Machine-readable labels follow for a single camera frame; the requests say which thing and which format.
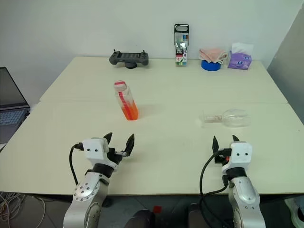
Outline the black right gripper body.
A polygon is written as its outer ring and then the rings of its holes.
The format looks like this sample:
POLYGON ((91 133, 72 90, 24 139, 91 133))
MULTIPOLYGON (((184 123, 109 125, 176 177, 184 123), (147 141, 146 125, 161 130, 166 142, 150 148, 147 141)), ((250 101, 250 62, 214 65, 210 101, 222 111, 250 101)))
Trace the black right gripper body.
POLYGON ((216 149, 214 161, 217 164, 227 164, 231 157, 231 148, 216 149))

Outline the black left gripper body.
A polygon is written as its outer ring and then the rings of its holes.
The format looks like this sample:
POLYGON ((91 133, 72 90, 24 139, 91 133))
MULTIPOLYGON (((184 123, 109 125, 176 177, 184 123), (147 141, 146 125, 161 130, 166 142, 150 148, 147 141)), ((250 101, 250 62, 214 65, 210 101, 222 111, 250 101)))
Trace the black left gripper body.
POLYGON ((123 157, 128 157, 129 153, 125 151, 116 152, 115 148, 109 148, 108 159, 115 164, 119 164, 123 157))

